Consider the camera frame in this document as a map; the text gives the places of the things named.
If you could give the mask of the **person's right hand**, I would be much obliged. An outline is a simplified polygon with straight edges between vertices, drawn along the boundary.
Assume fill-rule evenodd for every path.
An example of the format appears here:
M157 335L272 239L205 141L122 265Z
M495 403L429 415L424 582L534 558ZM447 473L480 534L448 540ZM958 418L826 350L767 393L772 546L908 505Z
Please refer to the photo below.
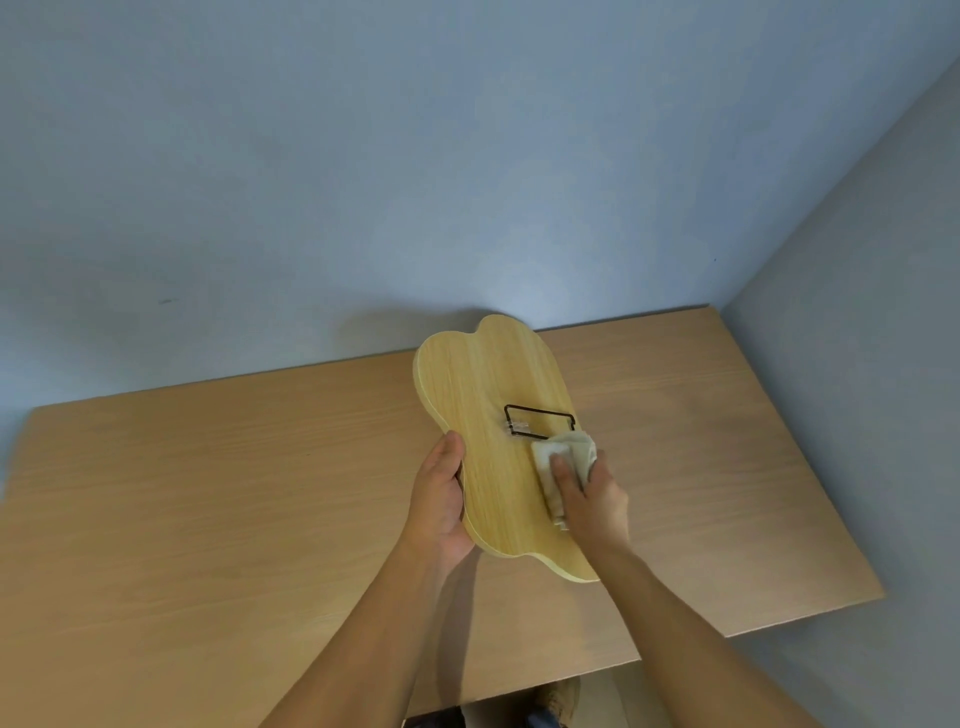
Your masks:
M610 554L631 552L629 498L612 474L605 451L598 451L582 489L585 504L565 521L586 560L596 566Z

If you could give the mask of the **person's left hand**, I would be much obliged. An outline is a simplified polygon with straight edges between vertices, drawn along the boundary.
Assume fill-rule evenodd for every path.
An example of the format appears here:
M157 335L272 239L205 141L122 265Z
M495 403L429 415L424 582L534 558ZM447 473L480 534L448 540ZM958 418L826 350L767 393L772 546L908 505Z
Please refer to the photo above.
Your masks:
M442 579L474 550L474 541L462 522L462 487L435 485L435 452L438 442L421 463L413 482L408 514L400 541L438 566Z

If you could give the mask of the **cloud-shaped wooden board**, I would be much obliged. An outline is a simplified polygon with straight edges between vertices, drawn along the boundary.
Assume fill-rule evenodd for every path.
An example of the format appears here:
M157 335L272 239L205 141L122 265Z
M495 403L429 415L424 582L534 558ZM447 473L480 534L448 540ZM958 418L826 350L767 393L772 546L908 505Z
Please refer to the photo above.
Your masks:
M546 440L509 435L503 414L505 405L569 412L577 421L570 432L581 432L546 342L525 323L490 314L473 333L427 338L414 353L413 381L441 431L456 431L465 443L462 519L472 540L496 557L533 557L575 583L597 581L580 547L550 513L533 448Z

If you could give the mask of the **person's right forearm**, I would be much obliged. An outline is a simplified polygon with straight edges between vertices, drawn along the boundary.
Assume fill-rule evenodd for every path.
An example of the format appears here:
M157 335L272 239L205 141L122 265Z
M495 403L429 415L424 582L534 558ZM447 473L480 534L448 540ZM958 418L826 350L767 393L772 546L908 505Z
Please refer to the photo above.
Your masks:
M629 547L587 554L674 728L823 728Z

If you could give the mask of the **person's left forearm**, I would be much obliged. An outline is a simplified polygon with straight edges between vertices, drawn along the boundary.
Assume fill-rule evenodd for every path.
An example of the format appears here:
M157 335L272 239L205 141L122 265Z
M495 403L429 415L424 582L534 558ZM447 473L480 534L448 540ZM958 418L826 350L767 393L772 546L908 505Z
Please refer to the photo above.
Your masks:
M441 541L403 534L259 728L401 728L450 572Z

